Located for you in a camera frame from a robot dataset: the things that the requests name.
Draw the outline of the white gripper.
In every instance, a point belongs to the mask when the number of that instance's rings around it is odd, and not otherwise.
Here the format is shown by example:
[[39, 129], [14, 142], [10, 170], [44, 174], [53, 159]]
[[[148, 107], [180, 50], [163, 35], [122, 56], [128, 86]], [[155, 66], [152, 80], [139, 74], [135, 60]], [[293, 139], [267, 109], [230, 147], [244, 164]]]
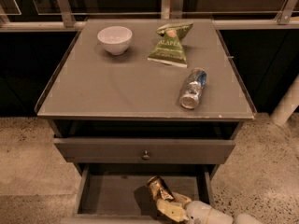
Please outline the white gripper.
[[157, 209], [170, 219], [187, 224], [208, 224], [212, 207], [200, 201], [173, 192], [175, 200], [167, 201], [159, 199], [156, 202]]

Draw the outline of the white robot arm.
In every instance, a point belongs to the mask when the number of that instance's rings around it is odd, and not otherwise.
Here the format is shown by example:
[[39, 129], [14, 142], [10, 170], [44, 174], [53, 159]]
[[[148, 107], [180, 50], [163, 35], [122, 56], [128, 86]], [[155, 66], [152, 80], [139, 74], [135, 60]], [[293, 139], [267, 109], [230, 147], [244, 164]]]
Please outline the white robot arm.
[[273, 114], [246, 123], [228, 162], [212, 180], [213, 203], [181, 194], [157, 208], [186, 224], [299, 224], [298, 106], [294, 81]]

